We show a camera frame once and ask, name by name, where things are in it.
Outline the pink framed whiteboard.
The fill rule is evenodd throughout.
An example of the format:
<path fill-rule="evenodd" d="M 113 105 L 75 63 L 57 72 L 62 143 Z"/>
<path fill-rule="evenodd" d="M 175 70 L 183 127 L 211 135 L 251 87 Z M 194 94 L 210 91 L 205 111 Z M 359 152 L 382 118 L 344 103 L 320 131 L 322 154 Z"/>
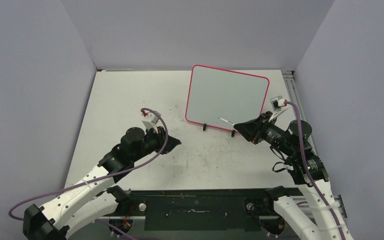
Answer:
<path fill-rule="evenodd" d="M 233 126 L 218 117 L 234 124 L 258 117 L 269 87 L 265 76 L 197 64 L 191 70 L 185 120 L 232 131 Z"/>

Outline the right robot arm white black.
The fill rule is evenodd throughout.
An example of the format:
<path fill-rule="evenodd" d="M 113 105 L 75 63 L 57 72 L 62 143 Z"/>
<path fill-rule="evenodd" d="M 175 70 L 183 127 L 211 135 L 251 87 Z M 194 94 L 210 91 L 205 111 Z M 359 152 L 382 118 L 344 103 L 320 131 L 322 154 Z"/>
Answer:
<path fill-rule="evenodd" d="M 262 113 L 255 119 L 233 124 L 246 141 L 257 145 L 269 144 L 270 150 L 280 158 L 282 168 L 290 174 L 312 213 L 309 218 L 283 186 L 265 191 L 263 209 L 278 214 L 301 240 L 351 240 L 346 221 L 335 201 L 327 170 L 315 154 L 308 138 L 312 127 L 300 118 L 283 130 L 272 120 L 273 113 Z"/>

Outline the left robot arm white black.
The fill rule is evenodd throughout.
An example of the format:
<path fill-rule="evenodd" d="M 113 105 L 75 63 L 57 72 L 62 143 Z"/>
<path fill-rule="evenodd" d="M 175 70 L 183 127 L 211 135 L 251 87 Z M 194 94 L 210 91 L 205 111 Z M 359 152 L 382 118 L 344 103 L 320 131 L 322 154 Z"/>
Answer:
<path fill-rule="evenodd" d="M 168 154 L 181 143 L 161 126 L 129 128 L 77 187 L 24 211 L 24 236 L 29 240 L 67 240 L 95 219 L 112 213 L 124 215 L 129 210 L 129 194 L 117 182 L 132 171 L 138 160 L 153 152 Z"/>

